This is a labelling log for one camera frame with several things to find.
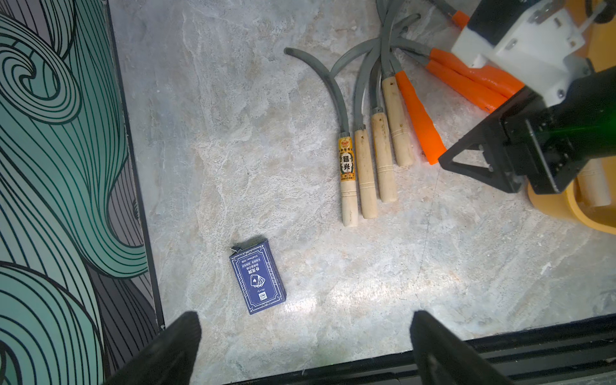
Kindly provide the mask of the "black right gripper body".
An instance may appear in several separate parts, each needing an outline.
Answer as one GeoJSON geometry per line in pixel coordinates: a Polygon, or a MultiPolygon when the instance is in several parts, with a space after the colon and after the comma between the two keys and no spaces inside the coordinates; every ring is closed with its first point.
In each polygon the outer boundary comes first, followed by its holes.
{"type": "Polygon", "coordinates": [[[615,155],[615,68],[571,83],[561,104],[502,120],[516,174],[538,195],[562,193],[593,159],[615,155]]]}

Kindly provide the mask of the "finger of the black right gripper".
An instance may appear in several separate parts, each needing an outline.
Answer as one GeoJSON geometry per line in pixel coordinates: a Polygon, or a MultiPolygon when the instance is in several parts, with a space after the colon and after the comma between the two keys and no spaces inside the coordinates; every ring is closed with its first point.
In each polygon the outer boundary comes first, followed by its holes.
{"type": "Polygon", "coordinates": [[[524,179],[516,175],[505,151],[509,139],[498,118],[492,114],[482,120],[440,156],[439,164],[504,193],[518,193],[524,179]]]}

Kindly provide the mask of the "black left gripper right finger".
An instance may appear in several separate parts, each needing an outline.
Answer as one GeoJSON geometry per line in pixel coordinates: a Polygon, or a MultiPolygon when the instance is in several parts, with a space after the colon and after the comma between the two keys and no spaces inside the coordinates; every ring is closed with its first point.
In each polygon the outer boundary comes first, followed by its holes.
{"type": "Polygon", "coordinates": [[[423,384],[513,383],[427,311],[414,313],[410,337],[423,384]]]}

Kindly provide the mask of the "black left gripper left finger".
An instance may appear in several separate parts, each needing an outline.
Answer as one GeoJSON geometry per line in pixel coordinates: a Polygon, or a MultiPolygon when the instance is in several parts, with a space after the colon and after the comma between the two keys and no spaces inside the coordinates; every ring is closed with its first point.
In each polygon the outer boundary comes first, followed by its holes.
{"type": "Polygon", "coordinates": [[[188,384],[200,341],[199,316],[187,311],[105,383],[188,384]]]}

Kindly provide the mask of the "labelled wooden handle sickle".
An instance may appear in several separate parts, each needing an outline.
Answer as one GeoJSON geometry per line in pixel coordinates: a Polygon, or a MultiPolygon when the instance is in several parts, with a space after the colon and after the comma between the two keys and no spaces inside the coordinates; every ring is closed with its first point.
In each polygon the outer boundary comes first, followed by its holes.
{"type": "Polygon", "coordinates": [[[355,152],[343,94],[333,75],[319,59],[297,48],[286,47],[284,53],[308,65],[322,80],[327,91],[330,93],[340,127],[340,134],[338,136],[338,162],[342,221],[345,227],[356,227],[359,223],[359,197],[356,184],[355,152]]]}

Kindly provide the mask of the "large wooden handle sickle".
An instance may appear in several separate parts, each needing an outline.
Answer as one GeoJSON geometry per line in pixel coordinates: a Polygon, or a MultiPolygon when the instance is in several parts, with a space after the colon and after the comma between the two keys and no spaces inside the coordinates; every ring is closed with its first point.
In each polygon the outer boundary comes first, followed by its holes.
{"type": "Polygon", "coordinates": [[[603,208],[612,203],[605,163],[606,158],[591,159],[577,175],[579,201],[585,209],[603,208]]]}

